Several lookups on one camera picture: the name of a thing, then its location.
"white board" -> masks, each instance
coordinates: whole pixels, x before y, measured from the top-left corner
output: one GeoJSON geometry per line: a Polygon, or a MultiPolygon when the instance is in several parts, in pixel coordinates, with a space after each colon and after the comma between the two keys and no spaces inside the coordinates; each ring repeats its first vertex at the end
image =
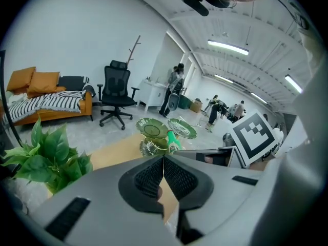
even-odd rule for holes
{"type": "Polygon", "coordinates": [[[278,144],[271,126],[258,110],[233,123],[230,133],[246,166],[278,144]]]}

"wooden table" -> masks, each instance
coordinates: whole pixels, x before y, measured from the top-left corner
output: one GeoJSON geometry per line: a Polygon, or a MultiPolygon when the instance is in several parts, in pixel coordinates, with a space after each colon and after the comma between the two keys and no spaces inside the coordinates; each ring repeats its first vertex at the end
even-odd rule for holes
{"type": "MultiPolygon", "coordinates": [[[[144,138],[145,137],[141,134],[135,134],[117,143],[96,150],[91,154],[93,170],[112,166],[136,158],[141,158],[142,154],[139,150],[139,145],[144,138]]],[[[178,206],[178,201],[174,197],[168,183],[164,178],[160,183],[160,187],[163,190],[163,195],[161,196],[159,202],[164,207],[163,221],[165,223],[178,206]]]]}

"white table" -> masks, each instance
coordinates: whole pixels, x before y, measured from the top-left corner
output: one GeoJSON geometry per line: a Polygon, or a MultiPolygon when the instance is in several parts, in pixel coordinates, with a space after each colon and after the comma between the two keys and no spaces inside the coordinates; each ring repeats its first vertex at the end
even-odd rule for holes
{"type": "Polygon", "coordinates": [[[140,102],[145,103],[145,112],[147,112],[148,107],[160,107],[163,104],[166,89],[167,87],[160,83],[143,80],[140,86],[137,106],[139,106],[140,102]]]}

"cardboard box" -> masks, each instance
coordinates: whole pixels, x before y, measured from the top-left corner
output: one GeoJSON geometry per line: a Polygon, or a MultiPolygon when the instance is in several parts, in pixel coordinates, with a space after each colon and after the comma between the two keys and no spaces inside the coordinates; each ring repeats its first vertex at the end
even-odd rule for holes
{"type": "Polygon", "coordinates": [[[199,113],[201,110],[202,102],[195,100],[194,102],[191,103],[190,105],[190,110],[199,113]]]}

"striped blanket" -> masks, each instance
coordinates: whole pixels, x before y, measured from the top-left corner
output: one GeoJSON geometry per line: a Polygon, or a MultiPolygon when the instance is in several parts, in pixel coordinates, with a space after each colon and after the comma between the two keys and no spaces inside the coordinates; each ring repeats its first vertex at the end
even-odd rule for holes
{"type": "Polygon", "coordinates": [[[39,109],[55,111],[81,112],[79,101],[82,99],[81,91],[62,91],[47,94],[19,102],[9,108],[13,123],[32,115],[39,109]]]}

